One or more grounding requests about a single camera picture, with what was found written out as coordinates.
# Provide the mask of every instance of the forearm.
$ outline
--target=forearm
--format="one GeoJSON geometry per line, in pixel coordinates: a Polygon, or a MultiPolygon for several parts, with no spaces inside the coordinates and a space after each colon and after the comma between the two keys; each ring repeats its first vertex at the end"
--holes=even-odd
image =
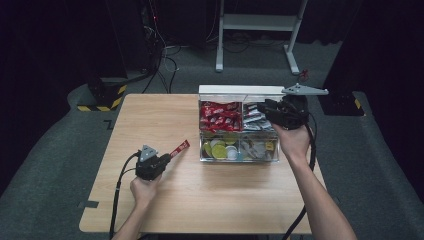
{"type": "Polygon", "coordinates": [[[290,161],[315,239],[356,239],[349,222],[305,159],[290,161]]]}
{"type": "Polygon", "coordinates": [[[113,237],[113,240],[118,239],[137,239],[137,235],[140,231],[141,224],[143,223],[144,215],[147,212],[147,206],[135,206],[130,216],[127,218],[125,223],[113,237]]]}

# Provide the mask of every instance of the white metal stand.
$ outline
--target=white metal stand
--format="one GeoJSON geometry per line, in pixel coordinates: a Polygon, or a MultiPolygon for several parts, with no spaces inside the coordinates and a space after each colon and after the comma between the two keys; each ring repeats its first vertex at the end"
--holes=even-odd
{"type": "Polygon", "coordinates": [[[216,71],[224,70],[223,34],[224,29],[239,30],[266,30],[292,32],[289,45],[284,45],[284,52],[290,65],[291,72],[295,75],[300,73],[296,60],[293,56],[293,46],[302,23],[308,0],[302,0],[300,10],[296,16],[277,15],[246,15],[246,14],[225,14],[224,0],[221,0],[221,10],[219,18],[219,39],[216,54],[216,71]]]}

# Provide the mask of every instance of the human arm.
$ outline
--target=human arm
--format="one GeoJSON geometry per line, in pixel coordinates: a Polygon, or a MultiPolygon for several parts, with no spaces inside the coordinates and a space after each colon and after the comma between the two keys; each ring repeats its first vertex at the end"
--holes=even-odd
{"type": "Polygon", "coordinates": [[[131,181],[130,188],[135,200],[134,208],[125,223],[112,238],[113,240],[137,239],[144,216],[149,209],[151,201],[156,196],[157,186],[161,177],[162,175],[159,175],[153,181],[146,181],[136,177],[131,181]]]}
{"type": "Polygon", "coordinates": [[[339,207],[309,168],[306,158],[309,135],[305,126],[284,130],[273,124],[280,139],[308,213],[315,239],[356,239],[356,235],[339,207]]]}

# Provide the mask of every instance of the gray floor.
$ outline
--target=gray floor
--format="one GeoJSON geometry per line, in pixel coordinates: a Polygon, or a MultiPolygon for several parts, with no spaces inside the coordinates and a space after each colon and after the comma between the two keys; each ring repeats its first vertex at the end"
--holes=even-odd
{"type": "MultiPolygon", "coordinates": [[[[169,48],[167,53],[179,68],[172,93],[197,93],[202,84],[292,86],[297,77],[290,73],[281,47],[263,45],[241,53],[225,52],[222,73],[214,70],[214,51],[182,48],[173,54],[178,48],[169,48]]],[[[304,85],[322,86],[339,47],[295,45],[299,67],[309,70],[310,79],[304,85]]],[[[237,51],[241,47],[227,44],[226,48],[237,51]]],[[[174,65],[169,60],[165,63],[160,71],[169,83],[174,65]]],[[[140,93],[147,82],[129,84],[125,94],[140,93]]],[[[34,146],[3,194],[0,239],[108,238],[107,233],[81,232],[79,221],[112,132],[107,121],[113,125],[119,109],[79,112],[76,105],[85,87],[69,94],[71,111],[34,146]]],[[[158,77],[148,93],[165,93],[158,77]]],[[[318,122],[317,157],[328,191],[359,239],[424,239],[423,204],[385,144],[366,96],[354,94],[366,116],[327,116],[317,97],[308,98],[318,122]]]]}

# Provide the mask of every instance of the human hand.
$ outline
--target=human hand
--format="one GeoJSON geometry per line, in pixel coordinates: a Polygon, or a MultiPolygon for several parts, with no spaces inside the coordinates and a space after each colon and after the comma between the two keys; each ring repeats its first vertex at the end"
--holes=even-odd
{"type": "Polygon", "coordinates": [[[130,189],[134,196],[136,207],[144,208],[149,205],[156,196],[157,186],[161,178],[162,174],[153,181],[143,180],[139,177],[131,181],[130,189]]]}
{"type": "Polygon", "coordinates": [[[293,130],[285,130],[274,123],[272,123],[272,127],[278,134],[281,150],[284,155],[286,155],[289,162],[303,161],[304,163],[307,163],[305,159],[310,139],[305,125],[293,130]]]}

